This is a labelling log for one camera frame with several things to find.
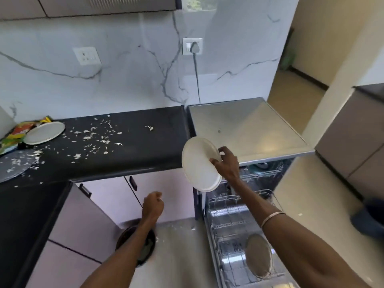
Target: hand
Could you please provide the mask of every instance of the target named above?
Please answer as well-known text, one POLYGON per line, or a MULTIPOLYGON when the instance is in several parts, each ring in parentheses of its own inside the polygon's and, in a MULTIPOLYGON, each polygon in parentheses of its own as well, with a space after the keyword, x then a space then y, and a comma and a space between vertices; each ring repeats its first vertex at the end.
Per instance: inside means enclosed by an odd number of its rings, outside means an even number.
POLYGON ((228 147, 221 147, 218 151, 224 152, 224 155, 221 155, 223 161, 219 162, 216 159, 209 159, 209 161, 215 166, 220 175, 226 178, 228 182, 233 182, 240 177, 237 157, 228 147))
POLYGON ((142 222, 149 222, 154 226, 164 210, 164 202, 161 200, 161 192, 152 192, 144 198, 142 222))

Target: open dishwasher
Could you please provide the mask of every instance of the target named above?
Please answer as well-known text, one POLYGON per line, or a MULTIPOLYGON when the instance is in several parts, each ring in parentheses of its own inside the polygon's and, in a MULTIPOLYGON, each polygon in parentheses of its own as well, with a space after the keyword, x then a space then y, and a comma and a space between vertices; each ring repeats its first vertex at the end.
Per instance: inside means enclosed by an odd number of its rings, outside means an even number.
MULTIPOLYGON (((189 107, 197 136, 217 148, 227 146, 238 157, 240 176, 262 198, 283 209, 274 190, 295 157, 314 150, 262 98, 189 107)), ((269 245, 269 272, 255 276, 247 265, 245 248, 251 235, 261 235, 247 206, 226 180, 212 192, 197 196, 211 248, 219 288, 298 287, 269 245)))

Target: bangle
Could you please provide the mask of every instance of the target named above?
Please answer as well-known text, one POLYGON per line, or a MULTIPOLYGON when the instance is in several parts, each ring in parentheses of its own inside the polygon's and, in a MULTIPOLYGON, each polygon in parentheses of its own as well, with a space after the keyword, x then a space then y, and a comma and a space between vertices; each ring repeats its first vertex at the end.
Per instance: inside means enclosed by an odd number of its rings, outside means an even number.
POLYGON ((285 214, 284 212, 281 212, 281 211, 278 211, 278 212, 275 212, 275 213, 272 213, 271 215, 267 216, 267 218, 264 219, 262 225, 261 225, 261 228, 263 229, 264 225, 266 224, 266 222, 268 220, 270 220, 272 217, 274 217, 275 215, 278 215, 278 214, 285 214))

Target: cabinet door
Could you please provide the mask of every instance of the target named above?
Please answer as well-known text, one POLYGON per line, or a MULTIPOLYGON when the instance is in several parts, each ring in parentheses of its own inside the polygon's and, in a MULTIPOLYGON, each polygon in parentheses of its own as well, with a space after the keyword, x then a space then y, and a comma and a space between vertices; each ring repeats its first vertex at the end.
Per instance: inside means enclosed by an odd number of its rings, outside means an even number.
POLYGON ((0 19, 45 17, 38 0, 0 0, 0 19))
POLYGON ((124 177, 85 182, 91 200, 114 223, 124 228, 125 222, 141 218, 141 206, 124 177))
POLYGON ((384 147, 381 147, 347 180, 365 198, 384 199, 384 147))
POLYGON ((46 242, 26 288, 79 288, 99 263, 46 242))
POLYGON ((49 239, 97 261, 113 254, 121 229, 73 185, 49 239))
POLYGON ((158 222, 195 217, 193 188, 182 169, 134 175, 132 178, 137 185, 135 193, 141 204, 149 193, 163 193, 164 211, 158 222))
POLYGON ((40 0, 49 17, 175 10, 175 0, 40 0))
POLYGON ((384 104, 355 91, 315 149, 344 178, 384 143, 384 104))

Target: electrical outlet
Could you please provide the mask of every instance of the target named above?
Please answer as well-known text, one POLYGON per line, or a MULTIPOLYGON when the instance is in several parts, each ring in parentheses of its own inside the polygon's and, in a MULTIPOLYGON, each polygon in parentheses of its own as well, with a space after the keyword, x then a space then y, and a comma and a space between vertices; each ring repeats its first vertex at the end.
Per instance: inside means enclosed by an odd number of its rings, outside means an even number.
POLYGON ((200 51, 197 53, 198 55, 203 53, 203 39, 202 38, 183 38, 183 56, 192 55, 191 46, 192 43, 196 42, 199 45, 200 51))
POLYGON ((82 66, 89 64, 101 64, 96 48, 73 48, 73 52, 82 66))

